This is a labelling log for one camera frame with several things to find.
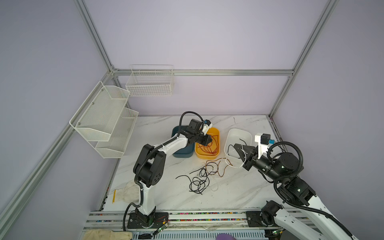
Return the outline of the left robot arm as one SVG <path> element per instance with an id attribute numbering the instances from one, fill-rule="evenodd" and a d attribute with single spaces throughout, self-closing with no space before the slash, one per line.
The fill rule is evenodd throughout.
<path id="1" fill-rule="evenodd" d="M 155 223 L 154 187 L 163 176 L 167 156 L 195 143 L 206 147 L 213 141 L 208 135 L 212 126 L 210 120 L 204 120 L 196 112 L 187 111 L 181 115 L 178 131 L 170 139 L 159 145 L 143 146 L 133 168 L 134 183 L 140 190 L 139 202 L 129 203 L 125 215 L 134 206 L 134 216 L 142 227 L 148 228 Z"/>

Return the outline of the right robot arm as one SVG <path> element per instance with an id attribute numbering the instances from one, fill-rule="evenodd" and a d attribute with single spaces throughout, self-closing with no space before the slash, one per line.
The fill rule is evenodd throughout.
<path id="1" fill-rule="evenodd" d="M 271 144 L 261 140 L 256 147 L 235 144 L 246 170 L 254 167 L 270 183 L 282 200 L 300 210 L 317 227 L 317 230 L 296 221 L 288 211 L 275 201 L 268 201 L 260 214 L 261 222 L 266 226 L 278 225 L 300 240 L 314 240 L 319 234 L 323 240 L 354 240 L 356 237 L 325 207 L 315 190 L 299 174 L 304 168 L 302 151 L 290 142 Z"/>

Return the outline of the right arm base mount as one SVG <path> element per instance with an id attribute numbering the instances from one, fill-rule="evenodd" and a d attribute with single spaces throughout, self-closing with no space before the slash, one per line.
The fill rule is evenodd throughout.
<path id="1" fill-rule="evenodd" d="M 277 227 L 274 217 L 283 206 L 275 201 L 267 201 L 261 210 L 246 211 L 248 227 Z"/>

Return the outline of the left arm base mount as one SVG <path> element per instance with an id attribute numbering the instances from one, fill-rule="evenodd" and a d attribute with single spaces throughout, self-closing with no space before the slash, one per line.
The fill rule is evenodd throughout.
<path id="1" fill-rule="evenodd" d="M 125 229 L 158 229 L 169 221 L 169 213 L 157 212 L 154 209 L 149 215 L 144 215 L 138 209 L 126 215 Z"/>

